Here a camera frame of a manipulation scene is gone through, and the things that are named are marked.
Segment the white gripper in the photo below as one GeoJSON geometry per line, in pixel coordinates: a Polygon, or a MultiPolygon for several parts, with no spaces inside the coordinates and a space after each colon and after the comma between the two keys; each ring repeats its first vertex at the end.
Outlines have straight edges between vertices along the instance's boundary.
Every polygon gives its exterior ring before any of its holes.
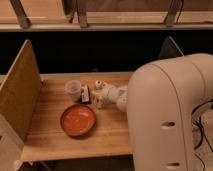
{"type": "MultiPolygon", "coordinates": [[[[105,83],[101,80],[95,81],[96,90],[102,89],[104,85],[105,83]]],[[[120,87],[116,87],[114,85],[107,85],[101,91],[102,96],[96,92],[93,92],[92,95],[93,95],[94,105],[98,109],[101,109],[104,107],[104,101],[105,101],[106,103],[114,103],[121,112],[126,111],[126,106],[127,106],[127,86],[126,85],[120,86],[120,87]]]]}

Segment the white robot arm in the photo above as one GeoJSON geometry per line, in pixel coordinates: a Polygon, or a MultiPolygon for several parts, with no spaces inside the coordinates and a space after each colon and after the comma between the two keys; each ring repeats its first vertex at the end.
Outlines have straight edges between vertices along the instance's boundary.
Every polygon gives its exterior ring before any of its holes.
{"type": "Polygon", "coordinates": [[[150,62],[125,86],[96,81],[93,94],[127,113],[135,171],[194,171],[192,122],[213,107],[213,55],[150,62]]]}

